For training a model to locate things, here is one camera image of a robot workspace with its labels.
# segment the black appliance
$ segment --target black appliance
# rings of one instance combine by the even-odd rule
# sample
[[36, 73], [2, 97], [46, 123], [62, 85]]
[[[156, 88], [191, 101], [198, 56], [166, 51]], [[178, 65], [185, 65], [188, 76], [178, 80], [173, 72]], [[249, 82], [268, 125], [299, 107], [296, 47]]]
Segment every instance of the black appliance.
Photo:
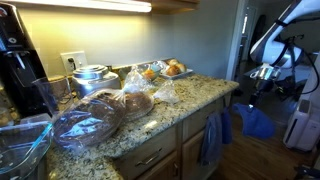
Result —
[[21, 117], [49, 113], [32, 84], [42, 77], [45, 71], [16, 7], [0, 3], [0, 79]]

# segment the upper cabinet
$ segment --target upper cabinet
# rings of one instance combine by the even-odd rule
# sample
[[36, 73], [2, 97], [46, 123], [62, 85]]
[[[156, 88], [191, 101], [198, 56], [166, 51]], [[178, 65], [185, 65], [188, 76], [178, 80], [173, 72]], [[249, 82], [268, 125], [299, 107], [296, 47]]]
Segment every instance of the upper cabinet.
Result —
[[151, 3], [152, 13], [176, 14], [196, 10], [200, 0], [140, 0]]

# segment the under-cabinet light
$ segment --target under-cabinet light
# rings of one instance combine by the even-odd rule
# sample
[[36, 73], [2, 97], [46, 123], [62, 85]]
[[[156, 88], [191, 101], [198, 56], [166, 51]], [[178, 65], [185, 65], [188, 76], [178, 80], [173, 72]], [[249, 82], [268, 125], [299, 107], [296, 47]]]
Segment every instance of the under-cabinet light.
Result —
[[81, 7], [93, 9], [108, 9], [134, 12], [150, 12], [151, 4], [148, 2], [132, 0], [5, 0], [29, 4]]

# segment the wooden floor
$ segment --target wooden floor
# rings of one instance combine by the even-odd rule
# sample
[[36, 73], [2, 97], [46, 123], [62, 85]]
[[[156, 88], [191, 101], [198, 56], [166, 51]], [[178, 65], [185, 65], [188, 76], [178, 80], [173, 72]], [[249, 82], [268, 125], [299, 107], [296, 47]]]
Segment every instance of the wooden floor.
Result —
[[[243, 94], [234, 96], [232, 104], [237, 102], [247, 104], [249, 101], [254, 81], [242, 74], [252, 69], [250, 66], [241, 64], [239, 68], [238, 82]], [[224, 145], [219, 166], [208, 180], [293, 179], [296, 176], [294, 167], [299, 164], [312, 166], [318, 152], [300, 153], [289, 150], [282, 143], [287, 121], [295, 105], [296, 102], [291, 99], [279, 101], [272, 92], [264, 97], [259, 109], [274, 120], [277, 126], [275, 136], [267, 140], [243, 136], [242, 119], [231, 111], [233, 142]]]
[[283, 127], [277, 128], [274, 137], [259, 140], [242, 135], [241, 117], [233, 114], [232, 122], [233, 142], [224, 145], [219, 166], [208, 180], [293, 179], [294, 167], [313, 164], [316, 152], [299, 153], [284, 146]]

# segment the lid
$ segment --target lid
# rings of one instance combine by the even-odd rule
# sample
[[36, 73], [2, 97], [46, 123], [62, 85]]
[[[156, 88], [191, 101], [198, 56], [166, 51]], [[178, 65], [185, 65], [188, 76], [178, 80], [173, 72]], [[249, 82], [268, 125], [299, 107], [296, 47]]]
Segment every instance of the lid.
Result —
[[73, 76], [80, 79], [102, 79], [108, 68], [102, 65], [88, 65], [73, 71]]

